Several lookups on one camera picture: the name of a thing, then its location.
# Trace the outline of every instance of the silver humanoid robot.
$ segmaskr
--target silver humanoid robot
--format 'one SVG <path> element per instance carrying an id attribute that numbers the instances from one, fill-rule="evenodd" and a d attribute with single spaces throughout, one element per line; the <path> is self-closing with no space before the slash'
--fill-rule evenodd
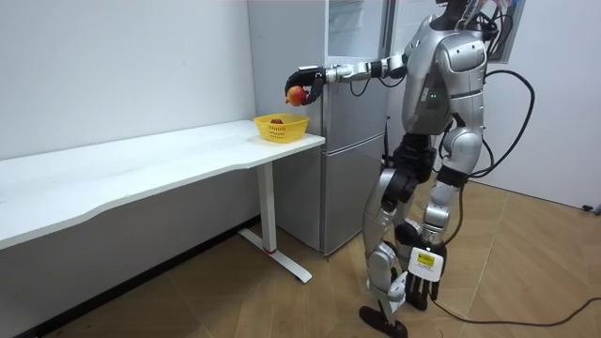
<path id="1" fill-rule="evenodd" d="M 498 32 L 476 20 L 482 1 L 437 3 L 447 3 L 444 14 L 424 19 L 403 54 L 355 65 L 302 67 L 285 85 L 285 92 L 294 85 L 310 86 L 302 103 L 306 105 L 319 98 L 327 83 L 406 78 L 402 112 L 406 134 L 393 153 L 394 169 L 383 171 L 369 196 L 362 226 L 367 283 L 379 310 L 362 307 L 360 316 L 391 337 L 408 336 L 395 318 L 404 302 L 424 311 L 428 295 L 432 300 L 438 297 L 446 259 L 442 235 L 450 205 L 478 162 L 483 144 L 485 42 Z M 444 131 L 449 156 L 430 191 L 423 222 L 416 223 L 406 218 L 412 195 L 432 172 L 436 151 L 431 137 Z M 384 240 L 391 229 L 395 245 Z M 395 260 L 403 270 L 400 275 L 393 267 Z"/>

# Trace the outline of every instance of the table top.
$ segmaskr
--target table top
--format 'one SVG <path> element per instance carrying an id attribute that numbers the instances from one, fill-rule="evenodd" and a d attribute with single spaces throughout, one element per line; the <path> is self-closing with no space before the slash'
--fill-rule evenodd
<path id="1" fill-rule="evenodd" d="M 253 121 L 0 161 L 0 250 L 157 193 L 319 146 L 263 140 Z"/>

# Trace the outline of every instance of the table foot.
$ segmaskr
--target table foot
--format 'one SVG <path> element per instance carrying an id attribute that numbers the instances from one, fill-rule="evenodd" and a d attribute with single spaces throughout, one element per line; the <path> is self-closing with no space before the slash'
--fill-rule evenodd
<path id="1" fill-rule="evenodd" d="M 280 263 L 280 265 L 292 272 L 292 274 L 294 274 L 301 282 L 307 283 L 313 277 L 309 271 L 298 265 L 295 261 L 288 258 L 283 253 L 280 253 L 279 250 L 275 250 L 274 253 L 267 253 L 267 251 L 263 248 L 263 239 L 255 235 L 251 230 L 242 229 L 239 231 L 239 234 L 250 240 L 251 243 L 253 243 L 257 248 L 263 250 L 263 252 L 265 252 L 269 257 L 275 259 L 276 262 Z"/>

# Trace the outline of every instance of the baseboard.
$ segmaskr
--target baseboard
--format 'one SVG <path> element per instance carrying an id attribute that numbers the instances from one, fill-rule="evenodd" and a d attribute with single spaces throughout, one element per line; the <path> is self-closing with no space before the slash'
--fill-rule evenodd
<path id="1" fill-rule="evenodd" d="M 150 268 L 150 269 L 140 273 L 139 275 L 132 277 L 129 280 L 127 280 L 109 290 L 102 292 L 101 294 L 97 295 L 96 297 L 94 297 L 92 299 L 86 300 L 83 303 L 68 309 L 67 311 L 65 311 L 64 313 L 62 313 L 60 315 L 56 315 L 56 316 L 46 320 L 45 322 L 37 325 L 35 328 L 32 328 L 30 330 L 27 330 L 27 331 L 15 336 L 15 338 L 37 338 L 37 337 L 39 338 L 46 334 L 49 334 L 65 325 L 69 324 L 71 321 L 81 317 L 82 315 L 85 315 L 85 314 L 91 312 L 92 310 L 95 310 L 95 309 L 101 307 L 102 305 L 106 304 L 107 302 L 114 300 L 119 296 L 124 295 L 125 293 L 133 290 L 134 288 L 140 286 L 141 284 L 144 284 L 144 283 L 150 281 L 151 279 L 160 276 L 161 274 L 165 273 L 166 271 L 184 263 L 185 261 L 214 247 L 215 245 L 225 241 L 226 239 L 232 238 L 233 236 L 235 236 L 238 233 L 239 230 L 259 223 L 260 219 L 261 219 L 260 216 L 255 216 L 252 219 L 250 219 L 244 223 L 241 223 L 241 224 L 225 231 L 224 233 L 191 248 L 190 250 L 180 253 L 177 256 L 175 256 L 165 262 L 160 263 L 158 266 L 156 266 L 154 268 Z"/>

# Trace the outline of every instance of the floor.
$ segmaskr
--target floor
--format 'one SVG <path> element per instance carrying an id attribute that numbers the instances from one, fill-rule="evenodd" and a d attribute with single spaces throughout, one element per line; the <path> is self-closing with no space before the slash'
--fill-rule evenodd
<path id="1" fill-rule="evenodd" d="M 418 191 L 413 219 L 427 188 Z M 477 183 L 466 187 L 465 214 L 440 290 L 439 302 L 452 311 L 552 322 L 601 296 L 601 218 Z M 456 216 L 455 206 L 451 224 Z M 382 337 L 358 318 L 362 305 L 376 306 L 365 287 L 361 236 L 328 259 L 284 232 L 278 236 L 280 249 L 313 274 L 309 284 L 235 237 L 50 336 Z M 398 318 L 411 338 L 601 338 L 601 302 L 551 329 L 463 324 L 433 305 L 425 313 L 404 306 Z"/>

